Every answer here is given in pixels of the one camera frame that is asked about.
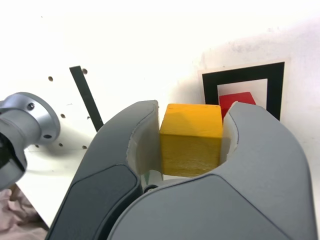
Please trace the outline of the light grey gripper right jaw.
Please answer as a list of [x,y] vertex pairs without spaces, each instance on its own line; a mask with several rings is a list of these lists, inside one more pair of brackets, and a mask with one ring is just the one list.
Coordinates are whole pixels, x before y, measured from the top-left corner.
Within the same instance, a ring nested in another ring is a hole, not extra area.
[[297,139],[257,105],[233,104],[225,123],[222,165],[144,194],[109,239],[312,239],[311,174]]

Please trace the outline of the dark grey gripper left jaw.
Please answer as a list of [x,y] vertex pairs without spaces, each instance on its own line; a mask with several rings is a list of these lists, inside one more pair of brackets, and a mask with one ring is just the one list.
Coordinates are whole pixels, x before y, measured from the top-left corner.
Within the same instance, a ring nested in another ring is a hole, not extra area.
[[120,111],[90,143],[47,234],[105,240],[122,212],[163,179],[156,100]]

